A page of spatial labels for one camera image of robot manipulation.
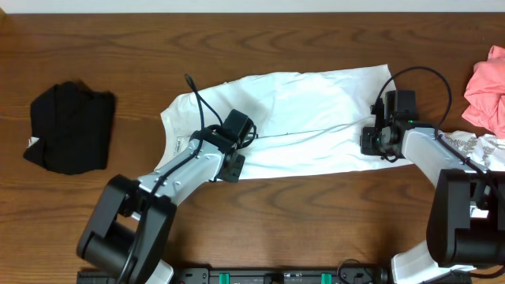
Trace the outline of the white printed t-shirt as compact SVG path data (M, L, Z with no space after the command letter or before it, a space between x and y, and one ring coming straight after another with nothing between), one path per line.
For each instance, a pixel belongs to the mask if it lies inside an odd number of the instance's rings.
M200 95L179 95L162 113L166 146L160 165L188 146L202 125L216 125L231 110L248 115L256 139L240 151L242 179L311 176L391 167L361 154L360 136L375 123L370 107L381 88L395 89L387 65L318 73L279 72L243 77Z

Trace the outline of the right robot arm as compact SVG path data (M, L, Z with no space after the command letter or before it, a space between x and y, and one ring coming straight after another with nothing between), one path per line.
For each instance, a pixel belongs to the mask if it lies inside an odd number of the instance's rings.
M391 259L394 283L470 282L504 273L504 174L465 157L419 121L413 91L389 91L371 107L361 153L406 159L435 187L425 240ZM490 274L483 269L498 267Z

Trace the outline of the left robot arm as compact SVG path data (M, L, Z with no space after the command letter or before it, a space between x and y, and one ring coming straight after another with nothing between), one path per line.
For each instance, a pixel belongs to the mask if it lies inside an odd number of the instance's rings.
M200 185L237 182L251 144L253 121L232 110L221 125L191 136L185 150L159 169L111 178L77 244L77 255L116 283L169 283L174 269L163 253L178 205Z

